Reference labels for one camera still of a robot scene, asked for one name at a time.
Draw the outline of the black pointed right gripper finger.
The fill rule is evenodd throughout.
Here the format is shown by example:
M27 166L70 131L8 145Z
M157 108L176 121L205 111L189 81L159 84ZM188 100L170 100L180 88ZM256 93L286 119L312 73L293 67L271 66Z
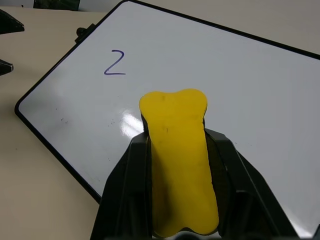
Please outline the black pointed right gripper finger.
M0 34L10 34L23 32L25 30L24 24L14 18L9 13L0 9Z
M4 60L0 60L0 76L13 71L13 64Z

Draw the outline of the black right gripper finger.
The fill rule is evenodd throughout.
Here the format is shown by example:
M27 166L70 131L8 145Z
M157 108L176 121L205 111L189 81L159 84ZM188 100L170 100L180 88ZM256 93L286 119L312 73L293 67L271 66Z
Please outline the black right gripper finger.
M150 240L152 225L151 142L135 136L104 186L90 238Z
M222 238L297 237L264 177L224 134L205 129Z

